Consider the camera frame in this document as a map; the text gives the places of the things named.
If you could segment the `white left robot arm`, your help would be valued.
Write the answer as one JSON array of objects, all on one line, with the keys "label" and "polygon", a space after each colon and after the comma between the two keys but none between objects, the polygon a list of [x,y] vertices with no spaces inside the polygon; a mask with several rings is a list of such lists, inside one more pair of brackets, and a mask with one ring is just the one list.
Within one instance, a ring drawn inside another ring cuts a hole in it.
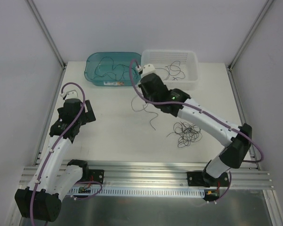
[{"label": "white left robot arm", "polygon": [[70,149],[80,128],[96,120],[89,100],[68,98],[58,109],[58,119],[50,128],[44,158],[25,189],[17,189],[15,201],[24,218],[54,222],[70,188],[89,180],[86,161],[71,160],[66,171],[58,177],[65,154]]}]

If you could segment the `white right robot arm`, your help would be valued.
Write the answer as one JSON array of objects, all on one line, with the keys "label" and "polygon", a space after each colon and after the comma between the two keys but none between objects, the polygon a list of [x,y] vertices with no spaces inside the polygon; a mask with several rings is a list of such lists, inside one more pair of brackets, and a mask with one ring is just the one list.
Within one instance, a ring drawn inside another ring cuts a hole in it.
[{"label": "white right robot arm", "polygon": [[238,169],[251,146],[252,127],[226,122],[202,109],[191,96],[180,89],[168,89],[155,73],[142,76],[138,85],[148,103],[164,113],[195,124],[213,136],[224,147],[210,160],[202,172],[197,172],[194,182],[203,187],[217,183],[229,169]]}]

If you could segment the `white perforated plastic basket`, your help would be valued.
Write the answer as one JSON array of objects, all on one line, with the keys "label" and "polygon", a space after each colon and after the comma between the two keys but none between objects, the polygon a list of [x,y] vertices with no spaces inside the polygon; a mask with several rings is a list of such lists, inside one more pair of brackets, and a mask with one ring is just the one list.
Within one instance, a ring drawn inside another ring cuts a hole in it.
[{"label": "white perforated plastic basket", "polygon": [[141,65],[152,64],[169,89],[194,90],[200,76],[196,54],[188,50],[147,49]]}]

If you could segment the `teal plastic basin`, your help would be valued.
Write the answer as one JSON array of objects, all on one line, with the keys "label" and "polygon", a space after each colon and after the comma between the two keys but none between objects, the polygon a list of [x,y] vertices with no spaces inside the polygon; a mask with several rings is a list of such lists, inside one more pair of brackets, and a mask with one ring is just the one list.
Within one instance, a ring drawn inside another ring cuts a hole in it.
[{"label": "teal plastic basin", "polygon": [[135,52],[97,52],[86,60],[85,79],[95,86],[132,86],[129,69],[131,60],[141,63]]}]

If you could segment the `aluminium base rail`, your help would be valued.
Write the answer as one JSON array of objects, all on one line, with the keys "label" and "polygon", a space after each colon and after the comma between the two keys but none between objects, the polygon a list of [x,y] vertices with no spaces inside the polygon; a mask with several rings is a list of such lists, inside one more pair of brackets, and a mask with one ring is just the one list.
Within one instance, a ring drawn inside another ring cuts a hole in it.
[{"label": "aluminium base rail", "polygon": [[[89,167],[104,170],[104,185],[113,187],[187,187],[187,172],[201,171],[204,163],[160,163],[89,161]],[[268,171],[256,169],[254,164],[242,164],[232,169],[231,189],[274,190]]]}]

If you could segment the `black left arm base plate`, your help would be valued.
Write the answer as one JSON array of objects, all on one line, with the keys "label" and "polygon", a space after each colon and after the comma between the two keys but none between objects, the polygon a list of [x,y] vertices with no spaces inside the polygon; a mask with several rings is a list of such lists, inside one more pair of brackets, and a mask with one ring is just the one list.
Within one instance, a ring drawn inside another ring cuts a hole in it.
[{"label": "black left arm base plate", "polygon": [[96,181],[99,182],[101,184],[104,183],[104,175],[105,175],[105,170],[103,169],[90,169],[88,171],[88,173],[83,176],[83,178],[81,179],[81,181]]}]

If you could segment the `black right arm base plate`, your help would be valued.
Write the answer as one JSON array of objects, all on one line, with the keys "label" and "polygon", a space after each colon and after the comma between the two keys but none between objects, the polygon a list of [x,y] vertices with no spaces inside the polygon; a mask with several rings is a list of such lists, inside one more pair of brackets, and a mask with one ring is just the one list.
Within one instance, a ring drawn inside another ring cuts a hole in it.
[{"label": "black right arm base plate", "polygon": [[229,186],[229,176],[226,172],[222,173],[217,179],[204,179],[202,171],[188,171],[187,175],[187,184],[190,187],[228,187]]}]

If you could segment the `aluminium frame post left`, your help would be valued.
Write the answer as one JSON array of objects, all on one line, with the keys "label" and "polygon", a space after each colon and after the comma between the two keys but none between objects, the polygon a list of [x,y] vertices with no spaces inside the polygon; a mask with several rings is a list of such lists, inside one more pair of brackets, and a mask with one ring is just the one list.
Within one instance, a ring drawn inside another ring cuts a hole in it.
[{"label": "aluminium frame post left", "polygon": [[47,43],[49,44],[50,48],[51,48],[51,51],[53,52],[53,54],[55,55],[55,58],[57,59],[59,65],[62,67],[62,68],[65,68],[66,67],[66,63],[65,61],[63,60],[57,46],[56,46],[56,43],[55,41],[53,40],[34,0],[25,0],[26,4],[28,5],[29,9],[31,10],[31,13],[33,15],[33,17],[35,18],[40,30],[42,31]]}]

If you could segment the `aluminium frame post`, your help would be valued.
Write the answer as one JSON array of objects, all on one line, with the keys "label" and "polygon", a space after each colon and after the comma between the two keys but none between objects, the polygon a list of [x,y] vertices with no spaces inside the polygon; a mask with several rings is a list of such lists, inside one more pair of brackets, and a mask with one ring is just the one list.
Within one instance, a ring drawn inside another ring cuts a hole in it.
[{"label": "aluminium frame post", "polygon": [[263,7],[259,11],[258,15],[256,16],[253,24],[251,25],[250,29],[248,30],[246,36],[244,37],[241,45],[239,46],[237,52],[235,53],[233,59],[231,60],[230,64],[228,65],[229,71],[232,71],[239,59],[241,58],[243,52],[245,51],[247,45],[251,41],[252,37],[255,35],[258,27],[264,20],[265,16],[269,12],[272,5],[275,3],[275,0],[266,0]]},{"label": "aluminium frame post", "polygon": [[31,10],[31,13],[33,15],[33,17],[35,18],[40,30],[42,31],[47,43],[49,44],[50,48],[51,48],[51,51],[53,52],[53,54],[55,55],[55,58],[57,59],[59,65],[62,67],[62,68],[65,68],[66,67],[66,63],[65,61],[63,60],[57,46],[56,46],[56,43],[55,41],[53,40],[34,0],[25,0],[26,4],[28,5],[29,9]]}]

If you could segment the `aluminium frame post right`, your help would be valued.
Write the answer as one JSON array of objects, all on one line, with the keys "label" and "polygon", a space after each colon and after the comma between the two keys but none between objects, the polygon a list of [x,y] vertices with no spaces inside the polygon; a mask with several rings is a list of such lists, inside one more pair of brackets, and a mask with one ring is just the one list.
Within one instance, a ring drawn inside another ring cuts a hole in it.
[{"label": "aluminium frame post right", "polygon": [[248,30],[246,36],[244,37],[241,45],[239,46],[237,52],[235,53],[233,59],[231,60],[230,64],[228,65],[229,71],[232,71],[239,59],[241,58],[243,52],[245,51],[247,45],[251,41],[252,37],[255,35],[258,27],[264,20],[265,16],[269,12],[272,5],[275,3],[275,0],[266,0],[263,7],[259,11],[258,15],[256,16],[253,24],[251,25],[250,29]]}]

